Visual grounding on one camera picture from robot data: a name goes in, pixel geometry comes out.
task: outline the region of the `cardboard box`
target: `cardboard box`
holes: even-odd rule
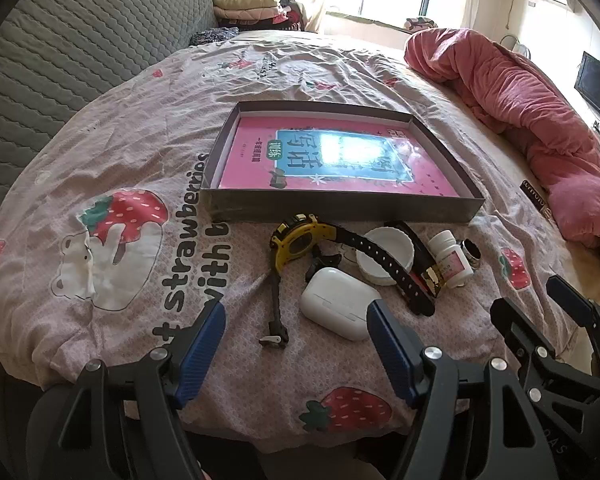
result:
[[[416,117],[307,101],[235,105],[206,164],[214,221],[466,223],[484,198]]]

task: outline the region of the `white pill bottle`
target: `white pill bottle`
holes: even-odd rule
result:
[[[429,240],[429,250],[449,288],[464,285],[474,271],[451,231],[442,231]]]

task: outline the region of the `book cover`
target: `book cover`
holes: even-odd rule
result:
[[[271,116],[240,118],[219,187],[458,196],[407,129]]]

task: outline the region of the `watch face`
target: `watch face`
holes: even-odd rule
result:
[[[314,235],[311,232],[304,233],[289,244],[289,253],[291,254],[292,258],[301,256],[304,251],[311,248],[313,244]]]

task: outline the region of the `pink blanket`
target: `pink blanket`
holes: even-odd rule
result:
[[[469,29],[414,34],[404,59],[526,155],[565,239],[600,246],[598,141],[538,67]]]

